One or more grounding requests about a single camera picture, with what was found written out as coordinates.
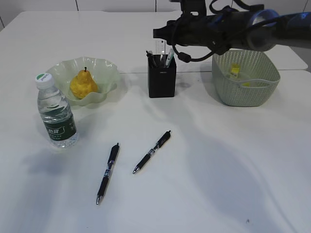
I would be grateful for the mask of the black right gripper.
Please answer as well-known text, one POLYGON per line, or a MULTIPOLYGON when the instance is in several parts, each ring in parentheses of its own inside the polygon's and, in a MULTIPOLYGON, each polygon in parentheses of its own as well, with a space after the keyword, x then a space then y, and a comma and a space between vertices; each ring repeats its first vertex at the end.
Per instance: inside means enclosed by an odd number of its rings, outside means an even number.
MULTIPOLYGON (((209 16, 190 16, 184 19, 177 27, 174 34, 174 42, 181 46, 208 47, 206 36, 209 16)), ((153 29, 154 39, 169 39, 169 28, 153 29)))

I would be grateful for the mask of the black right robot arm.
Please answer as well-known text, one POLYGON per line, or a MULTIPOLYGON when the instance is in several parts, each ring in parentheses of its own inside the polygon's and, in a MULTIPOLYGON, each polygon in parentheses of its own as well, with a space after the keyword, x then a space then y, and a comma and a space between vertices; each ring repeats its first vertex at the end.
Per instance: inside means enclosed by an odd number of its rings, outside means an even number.
POLYGON ((153 30, 168 45, 207 47, 218 55, 229 49, 268 51, 275 45, 311 47, 309 12, 280 16, 274 10, 187 15, 153 30))

